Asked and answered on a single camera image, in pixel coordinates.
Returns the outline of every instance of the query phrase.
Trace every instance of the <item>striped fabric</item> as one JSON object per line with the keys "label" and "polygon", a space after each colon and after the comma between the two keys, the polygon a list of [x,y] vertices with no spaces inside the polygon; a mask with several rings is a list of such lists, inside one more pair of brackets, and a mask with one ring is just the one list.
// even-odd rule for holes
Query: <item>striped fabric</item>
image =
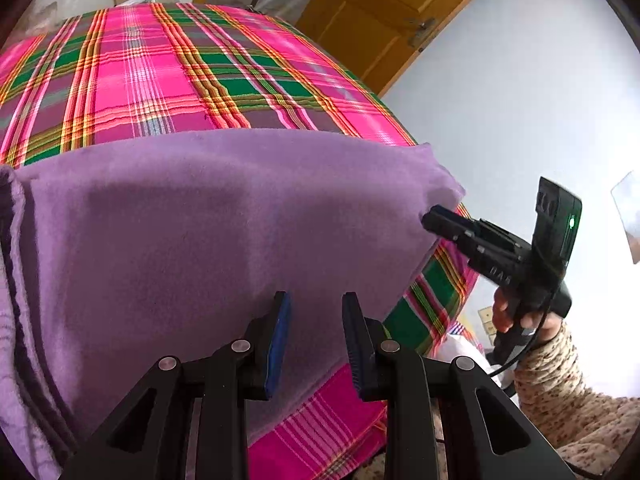
{"label": "striped fabric", "polygon": [[[98,10],[0,56],[0,162],[14,168],[112,140],[239,127],[415,144],[376,95],[297,30],[241,9]],[[441,243],[386,327],[427,351],[475,280],[466,258]],[[384,435],[384,405],[360,402],[344,367],[252,446],[252,478],[340,478]]]}

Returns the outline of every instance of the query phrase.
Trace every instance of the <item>purple blanket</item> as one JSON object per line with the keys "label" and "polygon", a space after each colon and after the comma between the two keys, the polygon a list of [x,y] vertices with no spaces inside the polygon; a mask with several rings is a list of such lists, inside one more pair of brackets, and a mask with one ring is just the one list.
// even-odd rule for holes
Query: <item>purple blanket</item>
{"label": "purple blanket", "polygon": [[123,140],[1,177],[0,424],[42,478],[156,359],[211,354],[286,290],[280,388],[248,406],[250,440],[269,431],[345,362],[342,294],[385,317],[435,247],[420,216],[463,195],[428,145],[290,130]]}

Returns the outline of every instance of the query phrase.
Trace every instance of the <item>black handheld device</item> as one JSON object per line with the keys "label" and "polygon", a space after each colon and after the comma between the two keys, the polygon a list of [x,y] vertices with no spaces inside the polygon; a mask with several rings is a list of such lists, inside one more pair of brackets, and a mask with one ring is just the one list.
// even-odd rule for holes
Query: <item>black handheld device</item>
{"label": "black handheld device", "polygon": [[422,217],[427,231],[456,244],[469,266],[500,286],[514,324],[495,338],[494,360],[506,364],[530,342],[535,330],[524,329],[525,314],[548,308],[566,317],[571,295],[564,274],[574,249],[582,202],[558,184],[540,178],[536,227],[531,243],[486,220],[467,219],[442,206]]}

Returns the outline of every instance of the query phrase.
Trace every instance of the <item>person's arm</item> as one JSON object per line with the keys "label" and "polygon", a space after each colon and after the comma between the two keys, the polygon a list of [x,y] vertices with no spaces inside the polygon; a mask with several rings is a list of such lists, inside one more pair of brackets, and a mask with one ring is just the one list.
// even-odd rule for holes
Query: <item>person's arm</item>
{"label": "person's arm", "polygon": [[555,448],[576,442],[615,418],[628,399],[587,388],[567,327],[529,352],[515,371],[520,408]]}

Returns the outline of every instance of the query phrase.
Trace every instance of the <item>wooden door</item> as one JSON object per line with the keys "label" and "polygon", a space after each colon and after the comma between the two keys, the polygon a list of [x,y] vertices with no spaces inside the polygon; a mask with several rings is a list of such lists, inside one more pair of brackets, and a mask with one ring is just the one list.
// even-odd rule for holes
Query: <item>wooden door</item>
{"label": "wooden door", "polygon": [[311,0],[296,26],[382,95],[469,0]]}

